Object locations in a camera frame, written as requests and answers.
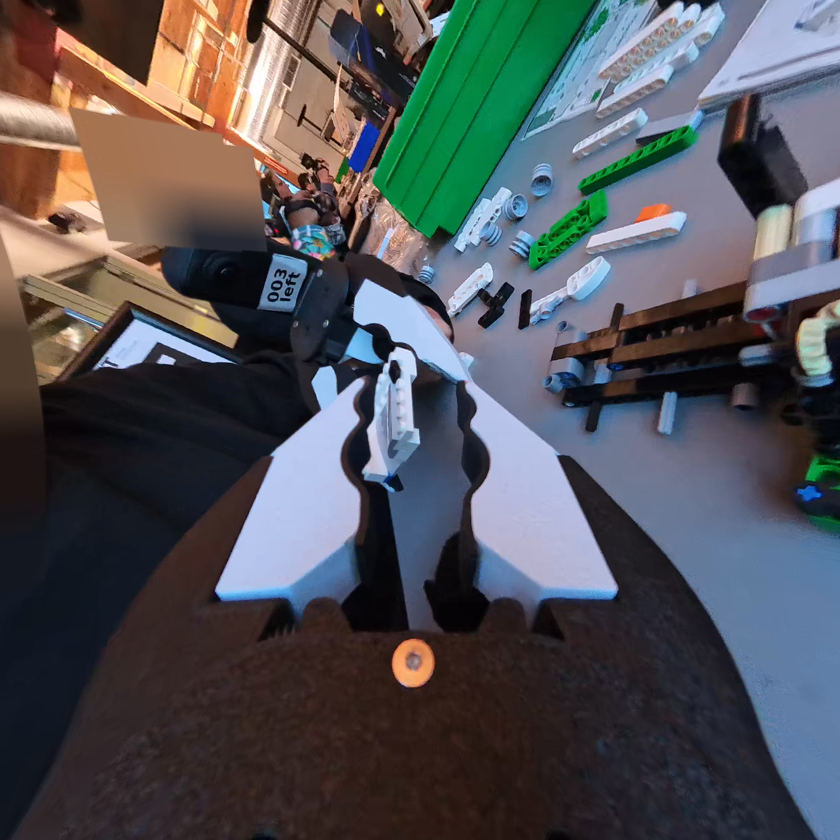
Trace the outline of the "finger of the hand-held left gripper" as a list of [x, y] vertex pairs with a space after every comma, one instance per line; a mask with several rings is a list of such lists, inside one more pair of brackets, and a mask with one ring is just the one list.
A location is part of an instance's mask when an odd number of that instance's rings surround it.
[[311, 379], [316, 403], [326, 411], [335, 403], [347, 403], [358, 412], [368, 411], [379, 375], [383, 371], [383, 358], [377, 353], [376, 327], [357, 328], [348, 345], [339, 350], [335, 360], [318, 369]]
[[413, 297], [363, 280], [354, 296], [353, 320], [368, 333], [411, 350], [419, 362], [450, 382], [470, 381], [469, 369], [451, 340]]

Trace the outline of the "white lego panel piece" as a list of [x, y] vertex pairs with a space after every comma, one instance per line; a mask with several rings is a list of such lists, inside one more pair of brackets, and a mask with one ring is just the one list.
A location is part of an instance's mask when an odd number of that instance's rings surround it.
[[413, 352], [396, 347], [375, 382], [373, 417], [367, 427], [370, 457], [362, 476], [390, 492], [403, 490], [397, 471], [421, 442], [413, 409], [416, 377]]

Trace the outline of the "black lego connector piece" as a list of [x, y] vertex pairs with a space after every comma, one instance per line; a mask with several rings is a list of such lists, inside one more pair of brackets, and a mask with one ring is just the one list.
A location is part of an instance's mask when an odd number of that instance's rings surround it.
[[477, 291], [478, 299], [487, 306], [487, 311], [478, 320], [478, 325], [481, 328], [488, 329], [501, 318], [505, 312], [505, 305], [514, 291], [514, 286], [508, 282], [504, 282], [494, 295], [491, 295], [485, 288]]

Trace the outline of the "green lego box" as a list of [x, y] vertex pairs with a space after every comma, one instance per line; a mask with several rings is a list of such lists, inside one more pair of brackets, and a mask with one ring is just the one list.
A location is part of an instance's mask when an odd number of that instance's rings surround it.
[[455, 235], [594, 1], [457, 1], [373, 183], [417, 231]]

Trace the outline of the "partly built lego truck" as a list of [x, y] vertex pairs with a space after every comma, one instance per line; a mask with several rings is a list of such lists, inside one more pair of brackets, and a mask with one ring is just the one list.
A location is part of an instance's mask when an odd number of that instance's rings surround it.
[[729, 104], [717, 162], [755, 221], [746, 281], [562, 332], [542, 386], [587, 409], [792, 387], [784, 421], [838, 458], [838, 180], [808, 187], [759, 93]]

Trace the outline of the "long white lego beam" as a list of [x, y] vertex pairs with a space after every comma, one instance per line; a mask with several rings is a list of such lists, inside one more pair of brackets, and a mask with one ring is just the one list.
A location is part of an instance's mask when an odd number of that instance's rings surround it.
[[675, 237], [681, 232], [686, 220], [686, 213], [676, 211], [594, 234], [585, 246], [585, 253], [597, 256], [616, 249]]

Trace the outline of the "short white lego beam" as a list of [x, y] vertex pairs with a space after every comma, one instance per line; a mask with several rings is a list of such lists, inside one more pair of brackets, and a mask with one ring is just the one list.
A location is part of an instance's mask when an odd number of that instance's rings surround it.
[[572, 158], [580, 161], [631, 133], [641, 130], [648, 122], [642, 108], [636, 108], [579, 141], [572, 150]]

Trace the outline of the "long green lego beam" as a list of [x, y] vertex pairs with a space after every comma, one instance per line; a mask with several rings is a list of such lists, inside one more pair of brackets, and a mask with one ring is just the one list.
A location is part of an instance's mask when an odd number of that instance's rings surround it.
[[589, 196], [686, 151], [697, 141], [697, 131], [689, 125], [672, 130], [655, 142], [586, 176], [579, 181], [577, 189], [583, 196]]

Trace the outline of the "green black lego assembly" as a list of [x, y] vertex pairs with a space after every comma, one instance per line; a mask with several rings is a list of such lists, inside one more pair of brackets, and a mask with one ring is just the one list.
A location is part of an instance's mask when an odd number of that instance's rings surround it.
[[810, 523], [839, 533], [839, 460], [827, 455], [812, 457], [803, 482], [794, 490], [794, 502]]

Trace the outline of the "grey flat lego piece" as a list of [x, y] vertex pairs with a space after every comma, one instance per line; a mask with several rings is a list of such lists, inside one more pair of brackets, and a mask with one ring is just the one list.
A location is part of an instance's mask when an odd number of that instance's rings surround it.
[[645, 146], [679, 129], [691, 128], [697, 130], [704, 119], [704, 115], [702, 110], [695, 109], [691, 112], [648, 122], [636, 136], [635, 143], [637, 146]]

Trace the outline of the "stack of white lego beams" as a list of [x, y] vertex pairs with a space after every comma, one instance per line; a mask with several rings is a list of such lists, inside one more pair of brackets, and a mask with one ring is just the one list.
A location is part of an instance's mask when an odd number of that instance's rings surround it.
[[719, 2], [674, 2], [640, 29], [600, 68], [598, 77], [610, 88], [598, 103], [599, 120], [665, 88], [687, 68], [717, 34], [726, 17]]

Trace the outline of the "glass display case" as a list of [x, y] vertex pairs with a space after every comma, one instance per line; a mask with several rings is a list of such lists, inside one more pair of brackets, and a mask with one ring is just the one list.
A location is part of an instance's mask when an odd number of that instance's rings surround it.
[[37, 298], [104, 323], [123, 305], [138, 306], [230, 349], [237, 341], [209, 304], [174, 291], [160, 271], [120, 255], [105, 255], [42, 275], [21, 276], [18, 287]]

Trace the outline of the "blue bin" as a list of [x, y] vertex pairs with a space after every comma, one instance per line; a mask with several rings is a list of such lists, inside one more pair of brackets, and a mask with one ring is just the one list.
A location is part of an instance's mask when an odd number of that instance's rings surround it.
[[381, 138], [381, 130], [368, 121], [363, 121], [361, 127], [347, 155], [348, 165], [352, 172], [362, 173], [371, 155], [375, 152], [376, 145]]

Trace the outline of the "green white printed sheet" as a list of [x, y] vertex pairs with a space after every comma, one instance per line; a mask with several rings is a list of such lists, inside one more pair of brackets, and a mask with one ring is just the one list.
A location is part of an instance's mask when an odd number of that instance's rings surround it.
[[534, 114], [523, 124], [521, 139], [595, 110], [607, 86], [599, 76], [605, 60], [657, 14], [656, 1], [595, 2]]

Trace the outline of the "green lego frame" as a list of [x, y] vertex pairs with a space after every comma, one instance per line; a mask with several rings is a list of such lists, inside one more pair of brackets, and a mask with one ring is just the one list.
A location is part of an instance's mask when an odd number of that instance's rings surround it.
[[531, 270], [538, 270], [589, 235], [605, 221], [608, 204], [604, 189], [598, 190], [571, 209], [549, 231], [542, 234], [531, 246], [528, 264]]

